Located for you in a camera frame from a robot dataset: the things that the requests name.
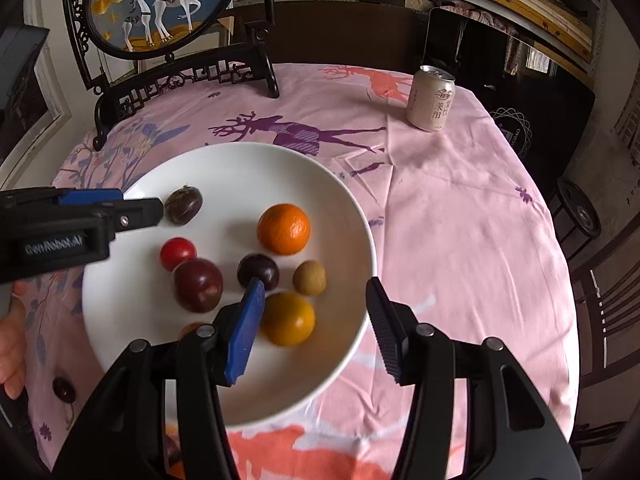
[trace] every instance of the white plate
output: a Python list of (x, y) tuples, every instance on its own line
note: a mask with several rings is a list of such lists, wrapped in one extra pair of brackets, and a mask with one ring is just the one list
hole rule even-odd
[[(171, 274), (158, 261), (162, 244), (181, 236), (198, 256), (215, 262), (224, 277), (220, 306), (238, 301), (238, 262), (265, 250), (255, 228), (271, 205), (292, 203), (311, 222), (311, 238), (293, 256), (271, 257), (280, 267), (278, 290), (293, 290), (291, 277), (304, 260), (319, 260), (328, 286), (311, 302), (316, 328), (302, 345), (278, 348), (261, 334), (244, 376), (232, 388), (219, 388), (225, 423), (238, 430), (295, 410), (322, 392), (355, 351), (367, 322), (365, 286), (376, 274), (373, 238), (364, 213), (344, 184), (321, 164), (286, 148), (254, 142), (206, 146), (184, 153), (143, 176), (126, 198), (167, 197), (188, 184), (204, 204), (187, 225), (163, 219), (158, 227), (120, 233), (109, 260), (87, 266), (82, 283), (84, 323), (104, 370), (127, 344), (173, 341), (186, 324), (210, 322), (175, 302)], [(167, 388), (167, 419), (175, 420), (175, 383)]]

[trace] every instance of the blue gripper pad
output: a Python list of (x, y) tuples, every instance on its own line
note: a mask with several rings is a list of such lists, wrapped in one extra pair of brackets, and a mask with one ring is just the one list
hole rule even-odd
[(58, 199), (58, 205), (91, 205), (97, 202), (123, 200), (119, 189), (78, 189), (70, 190)]
[(225, 337), (228, 343), (225, 379), (229, 385), (236, 384), (246, 369), (264, 311), (264, 284), (257, 278), (252, 279), (242, 300), (234, 306), (237, 307), (236, 322), (228, 338)]

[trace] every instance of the patterned cloth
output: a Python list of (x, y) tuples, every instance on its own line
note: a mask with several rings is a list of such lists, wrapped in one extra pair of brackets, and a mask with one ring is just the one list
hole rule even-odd
[[(90, 132), (53, 184), (126, 190), (162, 162), (207, 144), (271, 142), (315, 157), (369, 218), (383, 285), (451, 338), (502, 338), (568, 437), (578, 340), (568, 269), (530, 176), (475, 96), (462, 88), (441, 133), (404, 120), (411, 76), (345, 66), (276, 67), (264, 81), (200, 82), (152, 99), (91, 149)], [(39, 276), (28, 309), (30, 416), (52, 466), (102, 376), (82, 323), (82, 269)], [(78, 391), (67, 406), (56, 376)], [(456, 390), (449, 475), (462, 470), (466, 401)], [(344, 372), (276, 424), (230, 436), (242, 478), (386, 480), (412, 397), (387, 375), (369, 330)]]

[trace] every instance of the black stool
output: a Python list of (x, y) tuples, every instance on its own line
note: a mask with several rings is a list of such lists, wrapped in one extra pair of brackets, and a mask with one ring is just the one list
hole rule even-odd
[(558, 179), (556, 190), (549, 200), (549, 208), (554, 201), (559, 203), (552, 214), (556, 237), (567, 262), (570, 262), (600, 236), (600, 218), (584, 192), (564, 176)]

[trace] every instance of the purple deer print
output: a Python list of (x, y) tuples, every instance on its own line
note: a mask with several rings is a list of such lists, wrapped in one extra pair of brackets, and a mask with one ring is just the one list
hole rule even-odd
[(320, 151), (320, 142), (332, 142), (334, 144), (351, 146), (353, 148), (362, 148), (369, 152), (373, 152), (369, 146), (339, 139), (338, 136), (386, 130), (386, 126), (365, 130), (320, 130), (315, 126), (308, 126), (307, 124), (293, 123), (289, 121), (280, 122), (281, 119), (281, 115), (256, 119), (255, 112), (251, 112), (250, 115), (239, 114), (235, 119), (227, 120), (235, 124), (214, 126), (209, 128), (209, 130), (212, 130), (214, 135), (220, 137), (240, 134), (240, 136), (232, 142), (242, 140), (247, 134), (252, 134), (257, 131), (273, 132), (276, 134), (275, 139), (273, 139), (274, 145), (295, 150), (303, 155), (313, 156), (316, 156)]

